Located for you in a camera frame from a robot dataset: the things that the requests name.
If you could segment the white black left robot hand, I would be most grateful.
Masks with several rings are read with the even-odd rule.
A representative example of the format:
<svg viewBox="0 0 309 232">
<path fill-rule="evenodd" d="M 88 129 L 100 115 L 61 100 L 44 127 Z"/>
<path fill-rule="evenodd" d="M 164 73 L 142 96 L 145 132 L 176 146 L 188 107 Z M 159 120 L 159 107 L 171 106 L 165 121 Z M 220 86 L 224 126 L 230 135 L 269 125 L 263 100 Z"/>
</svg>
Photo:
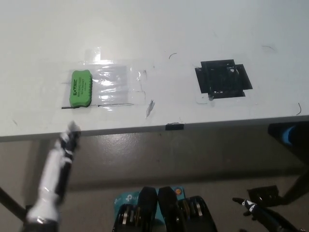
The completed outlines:
<svg viewBox="0 0 309 232">
<path fill-rule="evenodd" d="M 38 187 L 38 198 L 27 213 L 27 222 L 44 224 L 59 221 L 59 208 L 65 198 L 80 136 L 80 127 L 72 121 L 49 151 Z"/>
</svg>

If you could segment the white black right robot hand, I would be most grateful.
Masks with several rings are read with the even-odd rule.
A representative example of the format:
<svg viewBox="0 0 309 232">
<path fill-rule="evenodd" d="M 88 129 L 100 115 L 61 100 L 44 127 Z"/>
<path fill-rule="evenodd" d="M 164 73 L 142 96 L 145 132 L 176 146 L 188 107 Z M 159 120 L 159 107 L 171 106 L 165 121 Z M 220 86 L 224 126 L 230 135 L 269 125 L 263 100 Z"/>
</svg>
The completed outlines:
<svg viewBox="0 0 309 232">
<path fill-rule="evenodd" d="M 244 206 L 247 211 L 244 216 L 252 216 L 253 219 L 261 223 L 269 232 L 300 232 L 301 230 L 290 223 L 279 213 L 253 203 L 249 200 L 242 198 L 232 198 L 234 202 L 237 202 Z"/>
</svg>

